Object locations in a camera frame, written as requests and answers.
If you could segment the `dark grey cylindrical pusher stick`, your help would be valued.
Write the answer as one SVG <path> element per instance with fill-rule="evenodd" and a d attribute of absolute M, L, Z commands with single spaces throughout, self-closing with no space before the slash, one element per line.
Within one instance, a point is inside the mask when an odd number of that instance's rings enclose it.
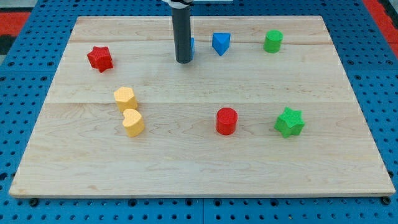
<path fill-rule="evenodd" d="M 190 6 L 172 9 L 175 58 L 178 63 L 186 64 L 192 60 Z"/>

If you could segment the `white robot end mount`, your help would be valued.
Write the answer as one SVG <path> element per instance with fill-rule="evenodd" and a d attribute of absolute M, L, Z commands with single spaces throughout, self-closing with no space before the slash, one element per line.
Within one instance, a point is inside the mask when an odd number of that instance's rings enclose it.
<path fill-rule="evenodd" d="M 173 9 L 183 9 L 187 6 L 205 5 L 205 4 L 232 4 L 233 0 L 162 0 Z"/>

